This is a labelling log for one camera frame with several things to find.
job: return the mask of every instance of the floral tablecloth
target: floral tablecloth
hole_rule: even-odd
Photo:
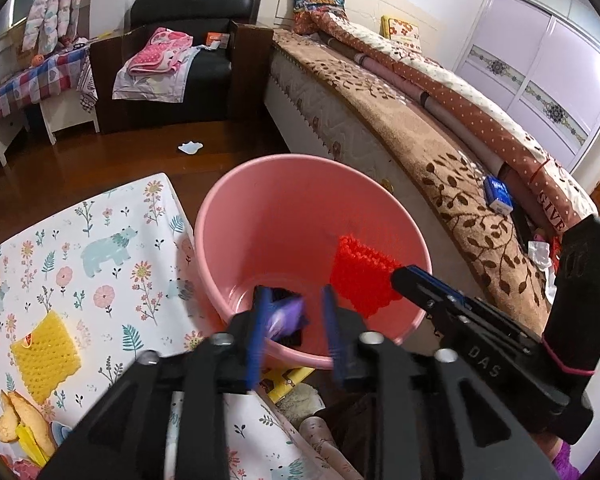
[[[194,348],[214,330],[215,313],[200,310],[194,297],[191,240],[173,187],[156,174],[65,209],[3,243],[0,390],[15,390],[34,404],[10,345],[51,310],[61,316],[81,361],[39,405],[58,443],[138,352]],[[341,480],[266,396],[225,397],[231,478]],[[165,478],[173,473],[181,403],[174,396]],[[21,478],[35,475],[19,444],[0,442],[0,454]]]

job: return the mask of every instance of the red mesh sponge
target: red mesh sponge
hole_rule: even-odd
[[[385,254],[342,236],[329,282],[365,319],[401,295],[391,286],[391,274],[402,265]]]

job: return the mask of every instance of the pink bucket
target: pink bucket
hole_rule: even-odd
[[[429,251],[411,216],[364,174],[309,155],[247,162],[222,177],[200,207],[194,230],[198,299],[210,302],[228,322],[251,307],[255,285],[302,294],[309,319],[302,346],[295,350],[267,341],[267,364],[331,368],[320,290],[329,281],[338,238],[347,234],[404,265],[431,271]],[[423,316],[400,300],[366,324],[401,344]]]

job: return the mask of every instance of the purple fabric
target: purple fabric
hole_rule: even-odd
[[[569,461],[570,455],[571,446],[563,442],[558,455],[554,458],[554,467],[560,475],[560,480],[578,480],[580,478],[580,472]]]
[[[302,328],[302,313],[304,312],[304,299],[292,298],[283,300],[281,305],[276,305],[275,312],[271,314],[267,324],[267,337],[278,341],[282,337],[290,336]]]

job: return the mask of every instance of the wooden floor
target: wooden floor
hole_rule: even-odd
[[[288,151],[269,116],[109,135],[82,127],[57,136],[51,146],[46,134],[22,132],[10,146],[8,166],[0,166],[0,243],[81,200],[160,172],[193,223],[223,174],[252,158]],[[177,149],[190,140],[204,144],[195,155]]]

